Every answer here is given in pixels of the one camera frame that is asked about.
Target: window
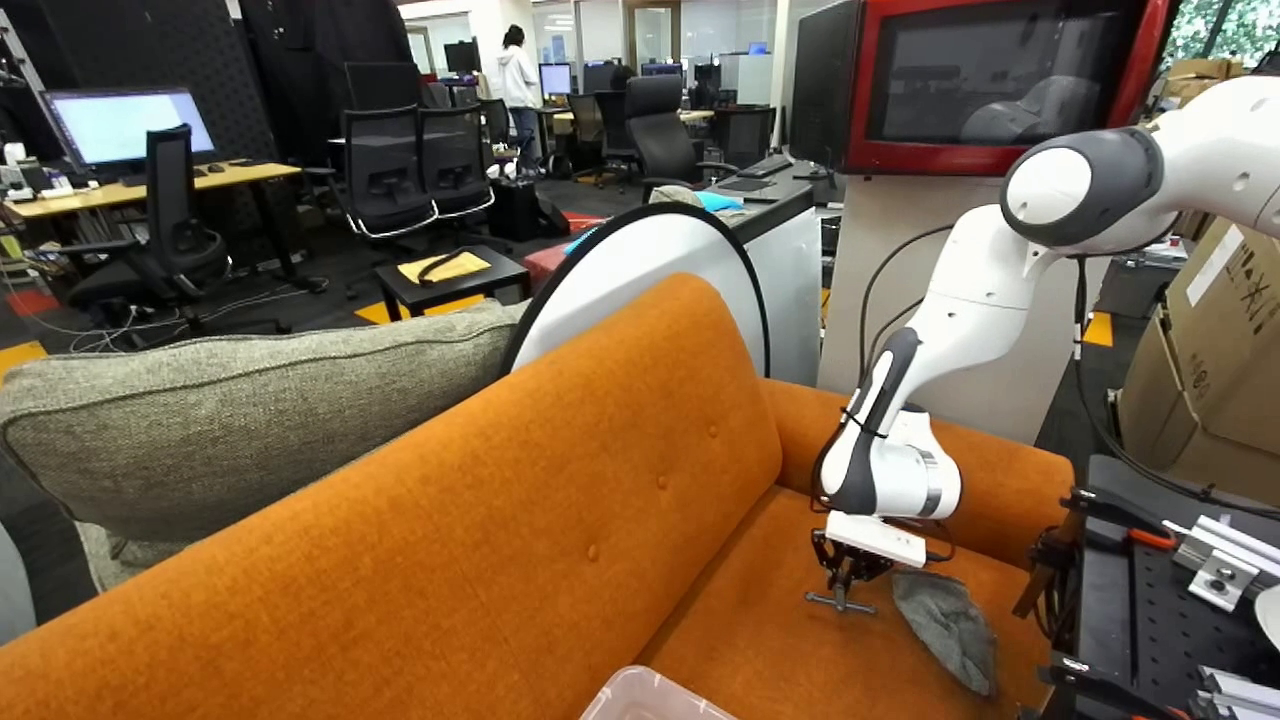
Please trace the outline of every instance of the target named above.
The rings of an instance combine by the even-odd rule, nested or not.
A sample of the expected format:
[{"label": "window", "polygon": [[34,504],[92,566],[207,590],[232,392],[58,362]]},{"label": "window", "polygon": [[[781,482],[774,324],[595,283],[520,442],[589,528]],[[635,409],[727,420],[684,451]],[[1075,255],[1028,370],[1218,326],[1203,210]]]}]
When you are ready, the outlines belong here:
[{"label": "window", "polygon": [[1274,38],[1274,0],[1184,0],[1167,31],[1162,63],[1184,56],[1233,56],[1251,68]]}]

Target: floor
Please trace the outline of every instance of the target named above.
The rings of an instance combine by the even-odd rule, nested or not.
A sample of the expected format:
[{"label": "floor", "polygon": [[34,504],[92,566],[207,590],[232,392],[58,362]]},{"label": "floor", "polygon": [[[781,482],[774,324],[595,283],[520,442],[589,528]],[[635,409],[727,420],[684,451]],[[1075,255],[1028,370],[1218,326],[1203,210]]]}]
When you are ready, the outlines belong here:
[{"label": "floor", "polygon": [[[635,182],[609,182],[609,180],[590,180],[590,182],[539,180],[539,192],[558,208],[585,210],[585,215],[615,215],[641,202]],[[492,240],[479,223],[462,223],[451,232]],[[528,249],[544,249],[547,240],[522,240],[522,243],[496,240],[496,243],[520,255]],[[244,293],[229,302],[235,317],[266,313],[274,319],[289,319],[293,326],[359,324],[355,308],[380,299],[366,264],[371,264],[371,250],[359,240],[353,240],[339,221],[323,221],[306,228],[306,255],[304,255],[304,271],[326,281],[323,294],[280,286],[266,275],[247,275],[238,281]],[[1167,271],[1151,271],[1151,266],[1117,266],[1109,275],[1101,308],[1117,308],[1117,348],[1088,350],[1083,356],[1088,400],[1081,400],[1081,382],[1067,370],[1043,420],[1038,446],[1072,454],[1081,472],[1088,451],[1101,446],[1101,441],[1090,434],[1090,420],[1112,428],[1104,389],[1124,382],[1124,367],[1144,326],[1144,313],[1162,281]],[[100,337],[86,326],[81,313],[56,308],[44,317],[15,317],[0,299],[0,348],[22,342],[22,339],[38,339],[49,350],[69,350],[69,348],[92,348]],[[0,451],[0,525],[12,533],[15,546],[22,552],[38,621],[58,616],[92,597],[85,552],[69,514],[53,500],[44,500],[44,491],[32,480],[22,480],[22,472],[5,451]]]}]

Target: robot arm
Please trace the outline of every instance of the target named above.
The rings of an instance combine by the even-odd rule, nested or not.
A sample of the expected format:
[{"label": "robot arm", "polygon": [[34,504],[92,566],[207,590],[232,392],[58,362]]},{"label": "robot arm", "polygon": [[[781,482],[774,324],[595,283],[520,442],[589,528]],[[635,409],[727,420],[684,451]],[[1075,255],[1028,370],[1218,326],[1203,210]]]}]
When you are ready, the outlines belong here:
[{"label": "robot arm", "polygon": [[1147,127],[1075,131],[1022,153],[1001,202],[958,215],[918,313],[886,337],[820,454],[826,534],[904,564],[924,545],[885,540],[881,520],[938,520],[958,472],[900,409],[934,377],[1001,361],[1022,332],[1037,281],[1057,255],[1117,255],[1159,240],[1180,208],[1280,236],[1280,79],[1208,89]]}]

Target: gray cloth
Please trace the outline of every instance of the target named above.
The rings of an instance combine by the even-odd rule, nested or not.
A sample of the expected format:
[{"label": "gray cloth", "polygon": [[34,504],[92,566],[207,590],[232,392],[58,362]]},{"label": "gray cloth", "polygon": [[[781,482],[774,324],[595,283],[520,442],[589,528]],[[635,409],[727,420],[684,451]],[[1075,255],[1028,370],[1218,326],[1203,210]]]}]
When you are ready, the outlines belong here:
[{"label": "gray cloth", "polygon": [[186,545],[496,381],[516,319],[520,308],[484,308],[53,356],[0,382],[0,433],[74,520]]},{"label": "gray cloth", "polygon": [[890,601],[918,645],[977,695],[991,695],[996,637],[950,577],[896,573]]}]

